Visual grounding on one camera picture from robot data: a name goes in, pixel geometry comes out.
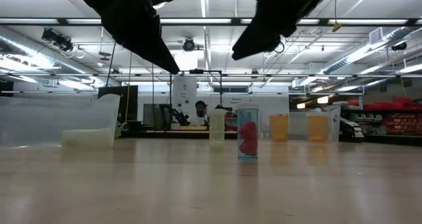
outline person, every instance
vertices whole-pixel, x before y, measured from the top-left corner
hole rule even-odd
[[[195,103],[196,115],[190,116],[187,120],[190,122],[189,126],[206,126],[208,119],[206,116],[206,105],[203,101]]]

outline translucent plastic container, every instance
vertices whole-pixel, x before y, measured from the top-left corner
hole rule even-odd
[[[0,148],[111,148],[119,102],[111,94],[91,103],[0,97]]]
[[[310,142],[327,142],[328,117],[326,114],[308,114],[308,135]]]
[[[224,109],[213,109],[210,116],[210,148],[220,151],[224,149]]]
[[[237,104],[237,156],[239,159],[258,159],[259,107],[255,103]]]
[[[289,115],[270,115],[271,142],[287,142]]]

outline security camera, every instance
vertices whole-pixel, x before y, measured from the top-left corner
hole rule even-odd
[[[187,38],[183,44],[183,50],[186,52],[192,52],[195,50],[195,42],[192,38]]]

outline clear plastic cup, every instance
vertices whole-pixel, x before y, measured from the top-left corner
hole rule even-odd
[[[224,109],[213,109],[210,116],[210,148],[216,152],[224,150]]]
[[[258,159],[259,106],[255,103],[237,104],[237,157]]]

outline orange container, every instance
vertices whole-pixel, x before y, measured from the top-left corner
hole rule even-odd
[[[310,142],[327,142],[328,117],[326,115],[308,115],[308,136]]]
[[[271,142],[289,139],[289,115],[270,115]]]

